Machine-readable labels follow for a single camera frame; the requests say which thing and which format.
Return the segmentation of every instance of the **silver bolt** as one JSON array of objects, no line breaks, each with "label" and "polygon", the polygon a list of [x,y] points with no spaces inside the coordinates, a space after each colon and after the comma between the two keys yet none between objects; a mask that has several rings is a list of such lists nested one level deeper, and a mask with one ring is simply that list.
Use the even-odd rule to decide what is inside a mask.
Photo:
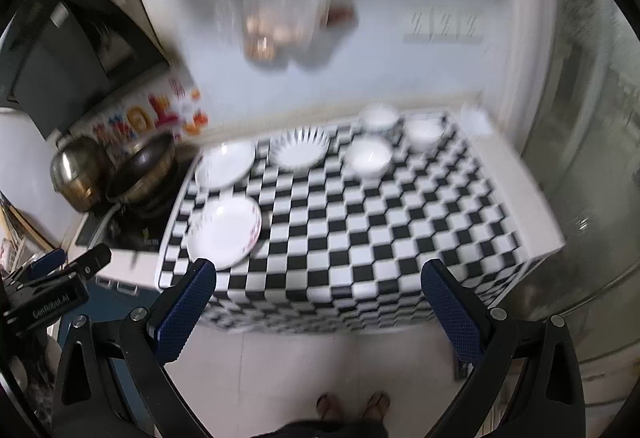
[{"label": "silver bolt", "polygon": [[79,328],[80,326],[84,326],[84,323],[86,323],[86,315],[79,315],[71,324],[74,328]]},{"label": "silver bolt", "polygon": [[491,312],[489,313],[491,314],[491,317],[493,317],[497,321],[504,321],[505,319],[507,319],[507,312],[505,312],[502,308],[492,308]]},{"label": "silver bolt", "polygon": [[564,319],[562,319],[562,317],[560,317],[559,315],[552,315],[551,324],[553,326],[557,326],[558,328],[562,328],[564,326]]},{"label": "silver bolt", "polygon": [[146,317],[146,308],[134,308],[131,310],[129,317],[134,321],[143,320]]}]

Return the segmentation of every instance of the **foot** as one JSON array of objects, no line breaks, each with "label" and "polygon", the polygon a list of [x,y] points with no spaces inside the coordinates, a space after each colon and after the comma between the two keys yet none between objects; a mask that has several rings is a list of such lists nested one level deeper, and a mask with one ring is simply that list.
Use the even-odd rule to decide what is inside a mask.
[{"label": "foot", "polygon": [[344,413],[340,400],[331,393],[320,395],[316,402],[316,412],[320,420],[329,422],[341,422],[344,420]]},{"label": "foot", "polygon": [[386,412],[389,410],[390,405],[391,399],[389,395],[384,391],[377,391],[371,395],[369,402],[367,402],[367,407],[362,413],[362,417],[368,420],[382,422],[385,419]]}]

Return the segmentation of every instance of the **black and white tablecloth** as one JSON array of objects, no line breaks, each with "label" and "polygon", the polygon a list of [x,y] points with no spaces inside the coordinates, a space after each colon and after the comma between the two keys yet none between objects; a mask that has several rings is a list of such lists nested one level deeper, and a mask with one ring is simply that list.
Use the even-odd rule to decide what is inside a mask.
[{"label": "black and white tablecloth", "polygon": [[303,174],[269,164],[269,139],[257,142],[250,173],[233,187],[199,190],[192,172],[163,239],[159,288],[187,270],[185,235],[207,200],[248,195],[262,210],[262,232],[248,258],[218,272],[203,314],[218,327],[330,332],[421,322],[432,314],[420,268],[432,258],[491,303],[527,256],[473,148],[438,115],[446,131],[437,151],[410,151],[398,130],[382,178],[361,179],[342,163],[362,131],[357,121],[325,126],[327,156]]}]

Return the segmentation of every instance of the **white wall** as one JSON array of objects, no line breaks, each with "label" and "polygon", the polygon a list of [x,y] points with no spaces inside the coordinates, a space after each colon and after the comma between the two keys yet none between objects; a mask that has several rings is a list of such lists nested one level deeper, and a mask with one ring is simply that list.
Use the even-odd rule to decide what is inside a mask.
[{"label": "white wall", "polygon": [[0,190],[54,243],[77,215],[53,190],[49,164],[55,148],[22,113],[0,113]]},{"label": "white wall", "polygon": [[[220,41],[214,1],[143,0],[162,42],[190,69],[213,125],[348,99],[502,90],[510,0],[354,0],[357,28],[325,34],[305,60],[275,70],[254,66],[240,47]],[[401,14],[420,6],[482,12],[484,40],[403,43]]]}]

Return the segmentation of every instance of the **black induction cooktop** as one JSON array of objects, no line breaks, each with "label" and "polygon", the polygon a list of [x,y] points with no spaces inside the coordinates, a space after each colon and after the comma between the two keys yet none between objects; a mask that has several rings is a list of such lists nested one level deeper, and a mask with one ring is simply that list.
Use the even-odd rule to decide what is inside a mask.
[{"label": "black induction cooktop", "polygon": [[[176,161],[167,178],[154,191],[151,200],[146,203],[122,206],[109,221],[102,242],[112,250],[159,252],[164,229],[192,161]],[[89,245],[100,221],[112,206],[111,203],[103,202],[89,212],[76,239],[77,246]]]}]

